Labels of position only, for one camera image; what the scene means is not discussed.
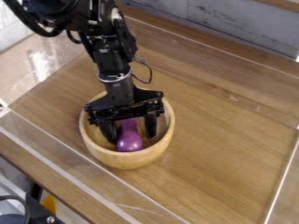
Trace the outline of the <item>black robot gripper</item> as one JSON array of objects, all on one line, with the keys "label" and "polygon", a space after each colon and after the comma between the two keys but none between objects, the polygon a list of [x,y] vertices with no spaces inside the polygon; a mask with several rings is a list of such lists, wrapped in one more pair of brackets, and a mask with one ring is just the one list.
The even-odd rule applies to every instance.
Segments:
[{"label": "black robot gripper", "polygon": [[86,104],[89,122],[98,125],[106,139],[118,142],[115,121],[143,117],[147,138],[157,135],[158,117],[165,112],[165,93],[139,88],[131,77],[101,77],[107,93]]}]

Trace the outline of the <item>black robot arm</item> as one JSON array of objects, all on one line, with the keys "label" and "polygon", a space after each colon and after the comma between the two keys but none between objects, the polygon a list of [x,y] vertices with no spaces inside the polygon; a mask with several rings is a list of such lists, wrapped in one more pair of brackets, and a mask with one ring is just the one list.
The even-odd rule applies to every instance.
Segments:
[{"label": "black robot arm", "polygon": [[118,121],[142,117],[149,138],[157,135],[165,112],[165,93],[139,88],[130,63],[137,60],[137,38],[115,0],[5,0],[25,25],[46,38],[69,35],[85,45],[98,65],[107,94],[86,104],[89,122],[110,142],[118,140]]}]

